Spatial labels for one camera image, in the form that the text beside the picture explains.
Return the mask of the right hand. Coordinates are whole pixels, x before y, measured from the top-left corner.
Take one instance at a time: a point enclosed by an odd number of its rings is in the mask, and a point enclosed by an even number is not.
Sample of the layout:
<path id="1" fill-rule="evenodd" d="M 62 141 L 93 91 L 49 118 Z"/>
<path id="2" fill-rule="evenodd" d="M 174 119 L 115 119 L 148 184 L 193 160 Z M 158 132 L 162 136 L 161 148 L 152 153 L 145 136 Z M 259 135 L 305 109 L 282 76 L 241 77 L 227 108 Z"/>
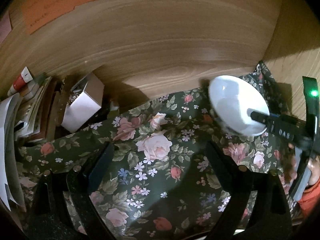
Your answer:
<path id="1" fill-rule="evenodd" d="M 289 171 L 287 172 L 287 181 L 291 183 L 297 178 L 297 172 L 295 171 L 297 164 L 295 159 L 295 147 L 292 144 L 288 144 L 288 147 L 290 152 L 290 164 Z M 308 160 L 307 167 L 310 170 L 311 174 L 306 187 L 312 187 L 317 183 L 317 181 L 319 181 L 319 158 L 310 158 Z"/>

